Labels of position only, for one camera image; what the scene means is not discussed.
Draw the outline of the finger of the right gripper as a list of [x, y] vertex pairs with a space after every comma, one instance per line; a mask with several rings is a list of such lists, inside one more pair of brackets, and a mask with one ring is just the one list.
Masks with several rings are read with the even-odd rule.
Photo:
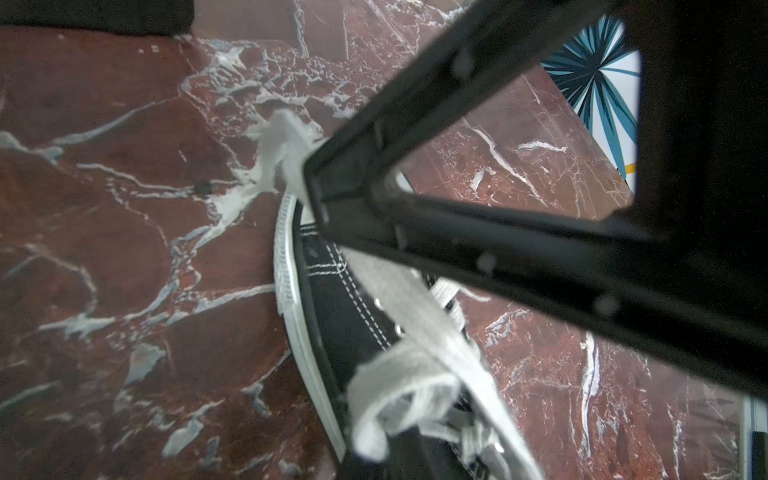
[[550, 314], [758, 398], [767, 248], [650, 252], [590, 221], [404, 193], [401, 160], [622, 1], [479, 1], [303, 168], [330, 240]]

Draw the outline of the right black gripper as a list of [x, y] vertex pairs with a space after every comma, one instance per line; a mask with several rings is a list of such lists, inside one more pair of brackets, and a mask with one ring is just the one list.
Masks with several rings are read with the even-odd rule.
[[767, 5], [622, 1], [641, 54], [637, 190], [611, 246], [767, 248]]

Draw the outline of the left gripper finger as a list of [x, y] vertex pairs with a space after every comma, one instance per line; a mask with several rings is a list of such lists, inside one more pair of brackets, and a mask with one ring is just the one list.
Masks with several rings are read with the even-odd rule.
[[472, 476], [447, 442], [422, 436], [416, 428], [389, 440], [389, 457], [381, 463], [364, 460], [349, 450], [338, 480], [468, 480]]

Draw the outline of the white shoelace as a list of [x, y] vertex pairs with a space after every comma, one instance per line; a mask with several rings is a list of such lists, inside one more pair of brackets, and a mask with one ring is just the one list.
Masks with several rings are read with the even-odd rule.
[[[301, 169], [316, 147], [312, 130], [288, 109], [275, 111], [259, 138], [259, 165], [295, 188], [308, 208]], [[333, 243], [321, 235], [313, 219], [317, 233]], [[437, 422], [466, 393], [503, 446], [508, 464], [505, 479], [541, 478], [542, 471], [478, 345], [467, 334], [466, 318], [457, 301], [463, 286], [337, 246], [357, 283], [405, 334], [387, 352], [360, 366], [346, 389], [354, 450], [368, 460], [385, 460], [390, 451], [385, 444], [387, 431], [397, 433], [415, 424]]]

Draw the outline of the black white canvas sneaker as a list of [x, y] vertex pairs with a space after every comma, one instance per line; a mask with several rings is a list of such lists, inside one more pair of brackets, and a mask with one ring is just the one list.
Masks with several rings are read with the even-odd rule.
[[[357, 453], [346, 389], [360, 366], [387, 352], [405, 334], [357, 283], [338, 246], [317, 233], [310, 208], [292, 186], [286, 188], [278, 214], [274, 273], [278, 311], [291, 351], [341, 465], [349, 450]], [[437, 422], [387, 431], [386, 446], [413, 428], [447, 442], [471, 479], [507, 478], [503, 446], [466, 393]]]

